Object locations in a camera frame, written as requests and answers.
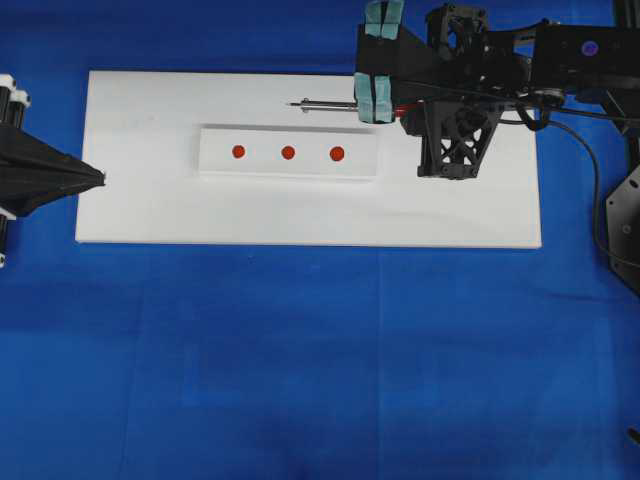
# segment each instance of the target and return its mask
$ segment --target red dot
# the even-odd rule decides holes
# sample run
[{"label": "red dot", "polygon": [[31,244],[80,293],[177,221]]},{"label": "red dot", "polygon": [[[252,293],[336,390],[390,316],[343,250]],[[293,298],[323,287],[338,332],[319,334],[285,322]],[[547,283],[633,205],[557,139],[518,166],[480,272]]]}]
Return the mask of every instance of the red dot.
[{"label": "red dot", "polygon": [[232,153],[235,158],[242,158],[246,152],[242,145],[236,145],[233,147]]},{"label": "red dot", "polygon": [[344,148],[333,147],[329,155],[331,155],[331,160],[333,160],[334,162],[339,162],[344,158]]},{"label": "red dot", "polygon": [[284,157],[285,160],[291,160],[293,157],[296,156],[296,149],[290,145],[287,145],[282,149],[282,156]]}]

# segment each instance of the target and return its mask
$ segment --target white base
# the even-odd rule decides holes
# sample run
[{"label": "white base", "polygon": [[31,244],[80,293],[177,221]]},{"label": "white base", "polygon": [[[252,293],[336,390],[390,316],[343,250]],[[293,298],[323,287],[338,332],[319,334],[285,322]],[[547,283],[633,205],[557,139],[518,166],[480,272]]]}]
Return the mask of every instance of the white base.
[{"label": "white base", "polygon": [[8,220],[15,220],[16,216],[7,212],[4,208],[0,207],[0,215],[7,217]]},{"label": "white base", "polygon": [[[83,160],[106,171],[107,186],[81,195],[76,239],[541,246],[534,135],[499,127],[478,179],[421,179],[420,140],[406,136],[398,123],[365,125],[356,114],[304,114],[285,105],[304,97],[348,101],[352,92],[351,77],[92,72]],[[361,152],[354,161],[353,176],[369,181],[310,171],[314,162],[291,175],[273,153],[256,161],[264,169],[273,160],[275,176],[264,175],[270,167],[256,170],[257,163],[231,176],[212,174],[220,169],[201,163],[221,161],[211,156],[216,142],[226,142],[220,148],[228,155],[236,140],[209,138],[201,152],[201,131],[230,127],[264,131],[265,138],[269,130],[315,132],[327,144],[336,142],[336,133],[375,137],[377,142],[360,146],[374,153]]]}]

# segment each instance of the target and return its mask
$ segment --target blue background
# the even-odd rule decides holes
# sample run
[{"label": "blue background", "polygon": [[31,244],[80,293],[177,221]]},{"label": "blue background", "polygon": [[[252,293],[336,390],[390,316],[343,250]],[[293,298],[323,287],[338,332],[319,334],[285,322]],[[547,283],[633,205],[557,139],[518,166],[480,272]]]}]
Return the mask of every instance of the blue background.
[{"label": "blue background", "polygon": [[[0,70],[79,156],[90,69],[347,74],[364,3],[5,0]],[[497,29],[612,23],[478,4]],[[622,179],[611,124],[556,118]],[[638,478],[638,298],[592,244],[584,152],[537,138],[539,251],[78,245],[76,199],[12,225],[0,478]]]}]

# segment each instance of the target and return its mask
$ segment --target white rectangular block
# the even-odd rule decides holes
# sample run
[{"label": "white rectangular block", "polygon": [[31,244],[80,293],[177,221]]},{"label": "white rectangular block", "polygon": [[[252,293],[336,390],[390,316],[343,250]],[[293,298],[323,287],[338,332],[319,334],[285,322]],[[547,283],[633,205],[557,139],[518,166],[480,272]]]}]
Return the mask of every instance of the white rectangular block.
[{"label": "white rectangular block", "polygon": [[366,132],[207,127],[200,131],[199,160],[203,175],[365,180],[378,169],[378,138]]},{"label": "white rectangular block", "polygon": [[[540,247],[535,137],[527,129],[498,127],[477,179],[418,178],[420,139],[398,122],[366,125],[356,114],[285,105],[349,101],[352,92],[349,76],[92,72],[83,160],[107,173],[107,185],[80,196],[76,239]],[[251,149],[270,145],[246,171],[217,163],[236,141],[227,136],[234,129],[253,131],[244,139]],[[271,139],[274,130],[331,140],[317,158],[305,153],[304,168],[285,166],[271,161],[283,140]],[[345,153],[363,152],[353,163],[345,156],[340,167],[353,170],[342,177],[325,170],[334,167],[328,145],[346,143],[340,133],[354,142]],[[298,141],[305,151],[312,143]],[[361,177],[368,181],[345,180]]]}]

